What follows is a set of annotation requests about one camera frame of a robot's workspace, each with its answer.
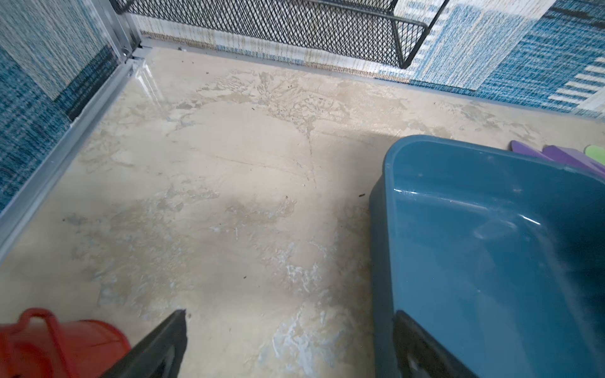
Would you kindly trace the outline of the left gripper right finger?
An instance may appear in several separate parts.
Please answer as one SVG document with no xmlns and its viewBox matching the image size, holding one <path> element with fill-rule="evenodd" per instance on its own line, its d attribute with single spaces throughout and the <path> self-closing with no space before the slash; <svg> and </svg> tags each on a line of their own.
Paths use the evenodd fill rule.
<svg viewBox="0 0 605 378">
<path fill-rule="evenodd" d="M 401 377 L 477 377 L 402 310 L 393 318 L 393 344 Z"/>
</svg>

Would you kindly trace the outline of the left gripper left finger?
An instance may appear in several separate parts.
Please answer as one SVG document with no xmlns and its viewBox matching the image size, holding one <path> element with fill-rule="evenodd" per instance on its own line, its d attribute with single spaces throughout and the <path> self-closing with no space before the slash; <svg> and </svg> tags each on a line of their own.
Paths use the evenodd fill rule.
<svg viewBox="0 0 605 378">
<path fill-rule="evenodd" d="M 187 313 L 175 310 L 110 369 L 106 377 L 177 378 L 187 349 Z"/>
</svg>

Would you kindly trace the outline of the purple shovel pink handle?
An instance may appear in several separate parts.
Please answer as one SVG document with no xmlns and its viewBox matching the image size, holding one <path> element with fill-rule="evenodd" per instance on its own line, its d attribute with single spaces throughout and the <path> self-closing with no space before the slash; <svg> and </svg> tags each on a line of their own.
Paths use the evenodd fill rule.
<svg viewBox="0 0 605 378">
<path fill-rule="evenodd" d="M 517 140 L 510 141 L 509 148 L 512 152 L 515 152 L 517 154 L 523 154 L 523 155 L 533 157 L 533 158 L 541 158 L 546 161 L 552 162 L 552 159 L 550 157 L 548 157 L 547 155 L 545 155 L 542 151 L 536 150 L 536 149 L 532 148 L 531 146 L 529 146 L 525 143 L 519 142 Z"/>
<path fill-rule="evenodd" d="M 555 162 L 571 165 L 578 169 L 585 169 L 604 177 L 604 165 L 581 151 L 568 147 L 545 146 L 542 153 Z"/>
</svg>

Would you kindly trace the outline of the green shovel wooden handle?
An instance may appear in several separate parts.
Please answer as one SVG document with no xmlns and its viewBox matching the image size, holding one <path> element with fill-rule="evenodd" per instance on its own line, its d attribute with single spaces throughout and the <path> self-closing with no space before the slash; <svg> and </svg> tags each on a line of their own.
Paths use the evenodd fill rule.
<svg viewBox="0 0 605 378">
<path fill-rule="evenodd" d="M 597 145 L 589 145 L 584 149 L 584 153 L 592 160 L 605 165 L 605 148 Z"/>
</svg>

